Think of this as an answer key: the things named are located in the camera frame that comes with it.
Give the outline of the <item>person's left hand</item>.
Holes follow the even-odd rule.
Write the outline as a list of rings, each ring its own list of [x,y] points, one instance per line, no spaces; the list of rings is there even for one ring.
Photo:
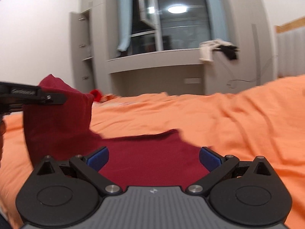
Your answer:
[[[4,146],[4,134],[6,132],[6,124],[2,120],[0,123],[0,160],[2,159],[3,146]]]

